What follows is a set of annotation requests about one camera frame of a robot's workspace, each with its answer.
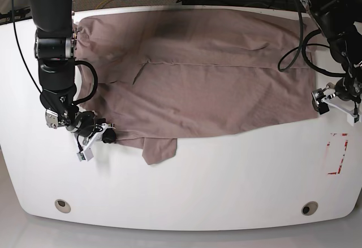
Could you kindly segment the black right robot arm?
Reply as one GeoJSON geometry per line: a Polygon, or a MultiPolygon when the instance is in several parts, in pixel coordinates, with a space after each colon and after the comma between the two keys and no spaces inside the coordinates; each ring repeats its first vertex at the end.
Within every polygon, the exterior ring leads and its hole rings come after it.
{"type": "Polygon", "coordinates": [[[76,137],[88,140],[96,135],[104,143],[114,143],[116,134],[106,128],[105,119],[92,111],[80,112],[79,104],[89,101],[96,93],[98,76],[94,67],[75,59],[75,31],[72,23],[72,0],[29,0],[35,35],[35,57],[41,85],[40,101],[46,110],[50,128],[66,127],[76,137]],[[90,93],[79,100],[76,94],[75,67],[88,67],[92,74],[90,93]]]}

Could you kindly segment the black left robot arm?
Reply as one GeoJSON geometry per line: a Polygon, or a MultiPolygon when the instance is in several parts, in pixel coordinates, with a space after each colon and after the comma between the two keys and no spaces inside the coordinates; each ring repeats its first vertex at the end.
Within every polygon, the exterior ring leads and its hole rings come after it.
{"type": "Polygon", "coordinates": [[[305,63],[317,73],[338,78],[336,84],[328,83],[325,88],[312,92],[312,104],[320,114],[329,112],[333,98],[352,101],[354,109],[341,106],[337,109],[351,117],[353,123],[361,120],[361,34],[354,25],[352,11],[344,0],[300,0],[317,29],[303,39],[301,53],[305,63]],[[322,34],[327,42],[332,58],[342,66],[342,73],[330,72],[314,65],[306,55],[309,40],[322,34]]]}

